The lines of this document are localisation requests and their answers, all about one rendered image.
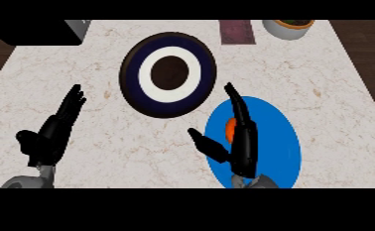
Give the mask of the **bright blue plate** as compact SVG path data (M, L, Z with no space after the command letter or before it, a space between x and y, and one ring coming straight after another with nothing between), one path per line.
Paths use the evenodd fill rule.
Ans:
M301 164L294 128L282 112L266 100L251 96L245 96L243 100L258 127L257 174L264 174L279 188L291 188L298 178ZM232 101L226 100L212 111L205 125L205 136L217 141L227 151L232 150L232 145L226 139L226 124L233 117Z

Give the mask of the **white plant pot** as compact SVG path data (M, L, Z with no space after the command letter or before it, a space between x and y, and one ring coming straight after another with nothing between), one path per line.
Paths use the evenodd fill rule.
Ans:
M263 20L263 25L267 32L276 38L288 41L298 40L304 36L313 23L314 21L308 20L304 25L292 25L282 20Z

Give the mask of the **dark blue and white plate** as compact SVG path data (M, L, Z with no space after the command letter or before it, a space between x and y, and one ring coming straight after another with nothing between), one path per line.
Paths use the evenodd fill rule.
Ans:
M217 78L212 53L190 35L165 32L128 51L118 82L128 105L143 115L174 118L204 103Z

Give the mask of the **maroon book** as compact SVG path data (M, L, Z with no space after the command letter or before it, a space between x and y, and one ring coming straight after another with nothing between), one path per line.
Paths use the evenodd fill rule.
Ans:
M220 20L223 45L254 45L255 36L249 20Z

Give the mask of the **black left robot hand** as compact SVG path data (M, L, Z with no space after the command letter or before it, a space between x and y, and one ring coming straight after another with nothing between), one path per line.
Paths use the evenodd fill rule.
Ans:
M86 101L81 86L75 84L56 114L47 118L40 131L22 130L16 133L21 152L29 157L29 167L53 166L62 159Z

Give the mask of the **orange squash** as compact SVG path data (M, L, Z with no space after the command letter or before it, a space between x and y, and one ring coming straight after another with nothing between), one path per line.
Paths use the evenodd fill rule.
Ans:
M226 140L227 140L229 144L233 143L235 128L236 128L236 118L230 118L226 123Z

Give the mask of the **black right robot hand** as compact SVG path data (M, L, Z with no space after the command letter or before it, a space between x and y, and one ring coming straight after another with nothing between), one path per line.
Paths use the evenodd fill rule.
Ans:
M187 129L187 133L198 151L220 164L229 162L233 174L245 178L254 178L258 164L257 123L251 119L245 100L232 83L226 84L224 90L230 96L236 119L232 150L227 151L223 145L193 128Z

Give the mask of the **black appliance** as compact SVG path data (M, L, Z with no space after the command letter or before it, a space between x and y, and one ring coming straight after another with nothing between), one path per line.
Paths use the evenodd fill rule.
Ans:
M0 20L0 40L10 46L78 46L90 20Z

